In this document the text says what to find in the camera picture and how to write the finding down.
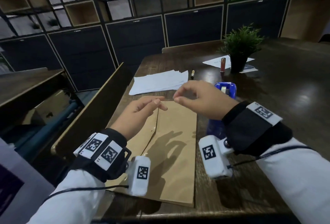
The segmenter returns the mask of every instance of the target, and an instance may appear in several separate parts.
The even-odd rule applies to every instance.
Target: white sleeve
[[[304,145],[295,138],[268,149]],[[302,224],[328,224],[330,162],[310,149],[293,149],[257,161]]]
[[[71,170],[53,193],[68,188],[104,186],[86,171]],[[28,224],[90,224],[104,192],[74,191],[56,195],[41,205]]]

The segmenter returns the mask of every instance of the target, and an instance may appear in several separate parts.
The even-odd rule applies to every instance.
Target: right hand
[[[184,97],[186,91],[192,91],[197,99],[190,100]],[[176,103],[211,120],[221,120],[238,104],[237,101],[205,81],[188,81],[184,83],[176,91],[173,98]]]

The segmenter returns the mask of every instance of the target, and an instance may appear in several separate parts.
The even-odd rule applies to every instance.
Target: cabinet door
[[[49,36],[78,91],[100,88],[114,72],[100,26]]]
[[[287,0],[255,0],[229,4],[226,33],[248,26],[260,28],[260,35],[277,38]]]
[[[116,57],[135,74],[144,57],[161,54],[165,47],[161,16],[108,24]]]
[[[169,47],[221,39],[223,6],[166,14]]]
[[[2,54],[15,71],[46,67],[61,69],[61,64],[45,35],[0,42]]]

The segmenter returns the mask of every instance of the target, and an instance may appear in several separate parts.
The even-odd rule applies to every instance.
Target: wire
[[[314,150],[312,149],[311,147],[308,147],[308,146],[301,146],[301,145],[295,145],[295,146],[289,146],[289,147],[283,147],[283,148],[280,148],[280,149],[277,149],[277,150],[274,150],[272,152],[269,152],[269,153],[266,153],[264,155],[261,155],[261,156],[258,156],[256,157],[255,159],[250,159],[250,160],[247,160],[247,161],[242,161],[242,162],[237,162],[233,165],[229,165],[227,166],[228,169],[230,168],[233,168],[233,167],[236,167],[238,165],[242,165],[242,164],[246,164],[246,163],[250,163],[250,162],[255,162],[259,159],[264,159],[264,158],[268,158],[272,155],[275,155],[275,154],[278,154],[278,153],[281,153],[281,152],[284,152],[284,151],[288,151],[288,150],[292,150],[292,149],[299,149],[299,148],[304,148],[304,149],[311,149],[311,150]]]
[[[49,200],[50,198],[62,194],[62,193],[67,193],[67,192],[74,192],[74,191],[92,191],[92,190],[103,190],[103,189],[111,189],[115,187],[123,187],[123,188],[128,188],[128,185],[116,185],[116,186],[109,186],[109,187],[77,187],[77,188],[69,188],[65,189],[62,191],[58,191],[52,195],[49,195],[43,202]]]

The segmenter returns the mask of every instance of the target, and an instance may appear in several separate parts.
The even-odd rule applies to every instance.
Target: green leaves
[[[259,37],[260,29],[254,29],[252,24],[243,26],[238,30],[232,30],[224,37],[225,46],[222,51],[229,54],[232,58],[247,57],[258,51],[258,45],[264,37]]]

